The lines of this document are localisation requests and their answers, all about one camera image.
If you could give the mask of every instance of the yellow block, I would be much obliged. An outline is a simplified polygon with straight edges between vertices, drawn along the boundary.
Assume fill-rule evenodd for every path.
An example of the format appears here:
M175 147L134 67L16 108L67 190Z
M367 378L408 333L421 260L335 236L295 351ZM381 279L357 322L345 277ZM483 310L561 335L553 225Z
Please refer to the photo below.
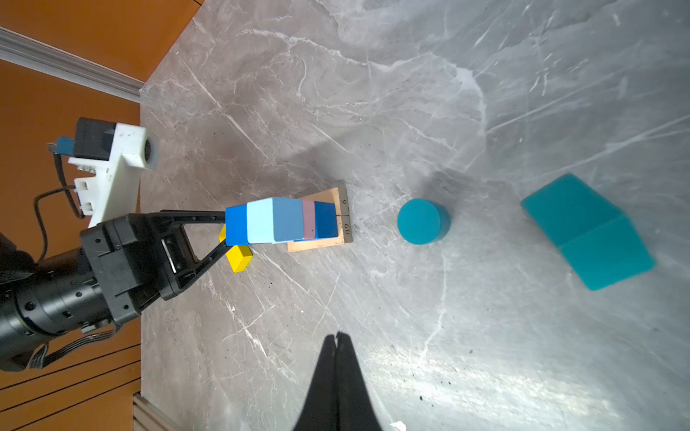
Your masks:
M223 241L225 236L225 226L223 226L220 234L218 234L218 241ZM252 250L249 250L247 245L236 245L225 256L228 258L233 272L242 272L249 265L249 261L252 260Z

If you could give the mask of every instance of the gray marble floor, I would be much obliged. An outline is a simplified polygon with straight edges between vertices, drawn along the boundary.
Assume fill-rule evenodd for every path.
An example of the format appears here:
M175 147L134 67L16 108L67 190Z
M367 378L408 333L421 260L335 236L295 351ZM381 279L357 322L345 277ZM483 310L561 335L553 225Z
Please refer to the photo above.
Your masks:
M142 209L343 181L354 243L259 245L149 307L144 396L189 430L289 430L343 330L385 430L690 428L689 23L683 0L206 0L142 92ZM520 207L565 172L655 270L582 285ZM400 238L413 197L450 210L443 241Z

